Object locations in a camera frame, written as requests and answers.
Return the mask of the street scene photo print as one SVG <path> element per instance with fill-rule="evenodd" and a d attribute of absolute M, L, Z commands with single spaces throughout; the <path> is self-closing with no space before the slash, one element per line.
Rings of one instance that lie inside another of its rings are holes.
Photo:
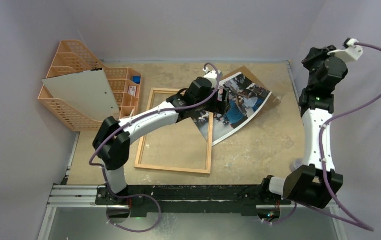
<path fill-rule="evenodd" d="M 273 93 L 239 71 L 220 82 L 219 93 L 228 93 L 229 109 L 213 114 L 199 110 L 191 119 L 202 136 L 208 140 L 212 127 L 212 145 L 215 146 L 248 124 L 267 104 Z"/>

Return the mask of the brown frame backing board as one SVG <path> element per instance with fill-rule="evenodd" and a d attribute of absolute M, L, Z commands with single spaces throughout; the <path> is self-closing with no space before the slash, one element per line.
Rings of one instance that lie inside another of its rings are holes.
<path fill-rule="evenodd" d="M 248 67 L 241 66 L 222 78 L 220 85 L 229 88 L 230 96 L 247 118 L 256 118 L 275 109 L 281 100 Z"/>

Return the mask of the wooden picture frame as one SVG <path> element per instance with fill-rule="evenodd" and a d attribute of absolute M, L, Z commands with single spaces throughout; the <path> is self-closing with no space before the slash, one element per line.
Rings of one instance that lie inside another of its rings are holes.
<path fill-rule="evenodd" d="M 150 90 L 149 101 L 147 104 L 146 110 L 150 110 L 153 108 L 153 103 L 156 94 L 176 94 L 178 89 L 170 89 L 170 88 L 159 88 L 155 87 Z M 139 139 L 139 144 L 137 148 L 136 159 L 134 163 L 134 167 L 136 169 L 145 169 L 145 170 L 157 170 L 157 171 L 168 171 L 168 172 L 180 172 L 180 173 L 192 173 L 192 174 L 206 174 L 209 175 L 211 173 L 212 168 L 212 152 L 213 152 L 213 136 L 214 136 L 214 114 L 209 113 L 208 119 L 208 136 L 207 136 L 207 150 L 206 150 L 206 163 L 205 169 L 195 169 L 195 168 L 180 168 L 173 166 L 157 166 L 151 164 L 142 164 L 144 148 L 147 136 L 144 135 Z"/>

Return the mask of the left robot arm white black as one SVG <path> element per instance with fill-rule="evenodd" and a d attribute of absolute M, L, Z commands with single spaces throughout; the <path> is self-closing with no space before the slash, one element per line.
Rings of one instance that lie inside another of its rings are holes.
<path fill-rule="evenodd" d="M 198 111 L 227 112 L 230 107 L 227 95 L 218 92 L 221 80 L 221 76 L 198 77 L 188 88 L 144 113 L 119 120 L 111 116 L 102 122 L 92 143 L 93 157 L 102 161 L 99 166 L 110 188 L 108 198 L 114 204 L 123 204 L 128 197 L 124 166 L 129 160 L 131 144 L 160 128 L 194 117 Z"/>

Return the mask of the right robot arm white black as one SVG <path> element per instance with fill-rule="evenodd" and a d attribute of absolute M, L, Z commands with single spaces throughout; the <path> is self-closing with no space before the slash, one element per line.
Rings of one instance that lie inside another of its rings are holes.
<path fill-rule="evenodd" d="M 334 113 L 333 91 L 348 74 L 346 63 L 335 56 L 334 45 L 311 48 L 301 62 L 309 71 L 307 86 L 298 105 L 305 131 L 302 164 L 286 178 L 269 175 L 259 190 L 267 204 L 284 198 L 324 209 L 343 186 L 332 159 L 330 121 Z"/>

